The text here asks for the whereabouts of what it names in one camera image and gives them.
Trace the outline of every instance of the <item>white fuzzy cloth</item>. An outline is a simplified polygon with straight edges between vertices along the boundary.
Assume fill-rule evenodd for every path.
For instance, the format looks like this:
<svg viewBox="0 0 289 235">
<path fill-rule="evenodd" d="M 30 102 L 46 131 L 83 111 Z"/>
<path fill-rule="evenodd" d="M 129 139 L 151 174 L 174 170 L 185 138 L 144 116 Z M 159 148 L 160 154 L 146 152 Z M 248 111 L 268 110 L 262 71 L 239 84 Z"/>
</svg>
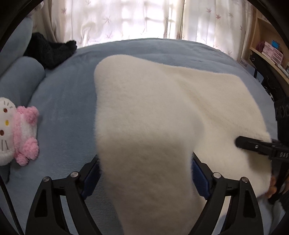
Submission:
<svg viewBox="0 0 289 235">
<path fill-rule="evenodd" d="M 270 161 L 234 144 L 239 135 L 270 141 L 239 77 L 116 55 L 94 78 L 97 150 L 125 235 L 190 232 L 205 204 L 192 152 L 226 178 L 248 177 L 257 196 L 267 191 Z"/>
</svg>

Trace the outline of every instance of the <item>plush toy face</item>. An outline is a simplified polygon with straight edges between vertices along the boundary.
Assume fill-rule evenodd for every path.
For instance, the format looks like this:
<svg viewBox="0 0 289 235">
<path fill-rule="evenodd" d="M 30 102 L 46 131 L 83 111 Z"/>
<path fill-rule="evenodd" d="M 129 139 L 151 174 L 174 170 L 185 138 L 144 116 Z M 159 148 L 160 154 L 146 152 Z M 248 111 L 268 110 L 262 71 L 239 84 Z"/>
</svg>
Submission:
<svg viewBox="0 0 289 235">
<path fill-rule="evenodd" d="M 15 105 L 6 98 L 0 98 L 0 166 L 13 159 L 13 116 Z"/>
</svg>

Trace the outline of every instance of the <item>bed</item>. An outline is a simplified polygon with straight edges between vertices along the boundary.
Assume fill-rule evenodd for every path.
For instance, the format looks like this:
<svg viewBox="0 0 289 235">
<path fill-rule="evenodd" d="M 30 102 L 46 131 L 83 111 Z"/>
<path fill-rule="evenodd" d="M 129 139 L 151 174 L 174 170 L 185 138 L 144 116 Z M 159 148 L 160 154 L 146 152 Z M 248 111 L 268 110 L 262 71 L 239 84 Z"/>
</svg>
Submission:
<svg viewBox="0 0 289 235">
<path fill-rule="evenodd" d="M 219 50 L 195 42 L 165 39 L 118 41 L 78 49 L 57 68 L 45 71 L 45 77 L 40 79 L 28 102 L 28 106 L 37 107 L 40 113 L 37 133 L 39 156 L 26 167 L 12 162 L 7 183 L 23 228 L 41 179 L 44 176 L 52 179 L 66 177 L 72 171 L 79 170 L 97 153 L 94 139 L 97 96 L 93 72 L 102 59 L 115 54 L 239 76 L 258 104 L 271 137 L 277 139 L 275 111 L 270 96 L 254 77 Z M 4 201 L 0 193 L 0 206 L 11 219 Z M 264 230 L 269 232 L 272 223 L 270 207 L 262 200 L 260 202 Z M 105 194 L 102 179 L 86 204 L 104 235 L 123 233 L 114 207 Z M 71 233 L 77 234 L 65 200 L 63 207 Z"/>
</svg>

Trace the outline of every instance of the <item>metal screw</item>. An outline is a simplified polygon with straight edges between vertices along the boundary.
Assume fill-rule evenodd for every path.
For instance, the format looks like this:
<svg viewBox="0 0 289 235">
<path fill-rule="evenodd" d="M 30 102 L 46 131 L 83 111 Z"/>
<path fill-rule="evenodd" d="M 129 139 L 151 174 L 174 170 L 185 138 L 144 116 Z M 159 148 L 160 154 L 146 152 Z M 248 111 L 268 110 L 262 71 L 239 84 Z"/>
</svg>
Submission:
<svg viewBox="0 0 289 235">
<path fill-rule="evenodd" d="M 72 178 L 75 178 L 75 177 L 78 176 L 78 172 L 77 172 L 77 171 L 73 171 L 73 172 L 70 174 L 70 176 L 71 176 Z"/>
<path fill-rule="evenodd" d="M 214 172 L 213 176 L 218 179 L 221 178 L 222 175 L 219 172 Z"/>
<path fill-rule="evenodd" d="M 43 182 L 48 182 L 49 180 L 50 180 L 50 177 L 49 177 L 49 176 L 45 176 L 45 177 L 42 179 Z"/>
<path fill-rule="evenodd" d="M 242 177 L 242 181 L 245 182 L 245 183 L 248 183 L 248 182 L 249 182 L 249 180 L 248 180 L 247 177 Z"/>
</svg>

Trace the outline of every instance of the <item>wire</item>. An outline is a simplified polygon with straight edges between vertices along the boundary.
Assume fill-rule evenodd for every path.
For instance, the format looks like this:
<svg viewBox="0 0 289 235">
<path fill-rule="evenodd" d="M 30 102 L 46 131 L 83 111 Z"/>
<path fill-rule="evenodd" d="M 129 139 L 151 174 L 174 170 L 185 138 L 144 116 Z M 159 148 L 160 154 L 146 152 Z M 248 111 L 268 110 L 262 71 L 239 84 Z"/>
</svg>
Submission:
<svg viewBox="0 0 289 235">
<path fill-rule="evenodd" d="M 24 235 L 23 230 L 22 230 L 22 228 L 21 228 L 21 226 L 20 226 L 20 223 L 19 223 L 19 221 L 18 221 L 17 215 L 16 215 L 16 213 L 15 213 L 15 210 L 14 210 L 14 207 L 13 207 L 13 204 L 12 204 L 12 201 L 11 201 L 11 198 L 10 198 L 10 196 L 9 196 L 9 193 L 8 193 L 8 191 L 7 191 L 7 188 L 6 188 L 6 186 L 5 186 L 5 183 L 4 183 L 1 175 L 0 175 L 0 186 L 1 186 L 1 189 L 2 189 L 2 191 L 3 191 L 3 193 L 4 193 L 4 196 L 5 196 L 5 198 L 6 198 L 6 201 L 7 201 L 9 210 L 10 210 L 10 212 L 11 212 L 12 218 L 13 218 L 13 220 L 14 220 L 14 223 L 15 223 L 15 225 L 16 225 L 16 228 L 17 228 L 17 230 L 18 230 L 18 232 L 19 232 L 20 235 Z"/>
</svg>

